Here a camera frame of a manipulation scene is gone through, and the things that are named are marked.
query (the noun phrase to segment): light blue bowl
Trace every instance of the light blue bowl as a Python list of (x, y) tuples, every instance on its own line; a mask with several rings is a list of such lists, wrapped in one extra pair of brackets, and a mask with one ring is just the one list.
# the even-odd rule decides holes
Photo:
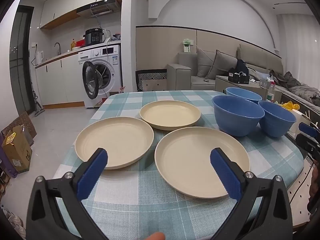
[(226, 88), (226, 93), (229, 96), (236, 96), (236, 97), (248, 99), (256, 104), (260, 100), (262, 100), (262, 97), (260, 95), (242, 88)]
[(212, 102), (217, 125), (233, 136), (248, 135), (264, 117), (261, 106), (241, 97), (215, 96)]
[(260, 120), (261, 129), (271, 137), (281, 137), (289, 131), (297, 121), (293, 113), (275, 103), (259, 101), (258, 105), (265, 111), (265, 116)]

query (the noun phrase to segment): tablecloth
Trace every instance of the tablecloth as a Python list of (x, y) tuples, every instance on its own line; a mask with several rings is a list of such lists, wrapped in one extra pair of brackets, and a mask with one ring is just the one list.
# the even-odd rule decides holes
[[(117, 94), (104, 102), (89, 124), (114, 116), (140, 118), (139, 111), (147, 103), (178, 100), (199, 108), (201, 118), (197, 126), (218, 129), (211, 100), (220, 94), (196, 90)], [(153, 145), (143, 158), (128, 167), (104, 171), (88, 199), (82, 201), (83, 205), (110, 240), (144, 239), (155, 231), (163, 232), (167, 240), (192, 240), (213, 235), (231, 212), (235, 201), (229, 197), (191, 198), (167, 184), (157, 171), (154, 150), (168, 132), (154, 131)], [(236, 139), (247, 150), (251, 171), (257, 177), (271, 179), (279, 174), (289, 187), (303, 169), (302, 154), (285, 136), (270, 138), (258, 125), (248, 136)], [(80, 164), (73, 145), (55, 178), (67, 171), (75, 171)], [(61, 200), (59, 206), (71, 232), (77, 234)]]

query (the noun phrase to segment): beige plate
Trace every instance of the beige plate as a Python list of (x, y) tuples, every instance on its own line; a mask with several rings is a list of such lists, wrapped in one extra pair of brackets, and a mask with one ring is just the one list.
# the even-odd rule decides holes
[(155, 162), (161, 176), (176, 190), (197, 198), (227, 195), (210, 163), (220, 147), (243, 171), (250, 170), (247, 151), (230, 135), (206, 127), (188, 127), (164, 136), (156, 147)]
[(201, 112), (197, 107), (186, 102), (161, 100), (143, 106), (140, 116), (154, 128), (173, 131), (192, 126), (199, 120)]
[(86, 162), (97, 148), (108, 153), (105, 170), (119, 169), (139, 160), (151, 147), (153, 129), (132, 117), (112, 117), (89, 125), (78, 135), (75, 150)]

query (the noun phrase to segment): washing machine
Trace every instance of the washing machine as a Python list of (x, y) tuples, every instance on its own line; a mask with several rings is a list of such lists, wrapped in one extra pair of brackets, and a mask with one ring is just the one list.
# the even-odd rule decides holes
[(110, 92), (119, 92), (122, 87), (120, 46), (105, 46), (78, 53), (82, 67), (84, 106), (100, 107), (103, 98)]

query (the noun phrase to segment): faucet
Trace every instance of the faucet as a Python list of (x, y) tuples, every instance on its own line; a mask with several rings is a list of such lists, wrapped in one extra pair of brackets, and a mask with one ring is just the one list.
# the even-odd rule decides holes
[(58, 56), (59, 56), (59, 55), (61, 55), (61, 46), (60, 46), (60, 43), (56, 42), (55, 45), (54, 45), (54, 47), (55, 47), (57, 44), (59, 45), (59, 52), (58, 52)]

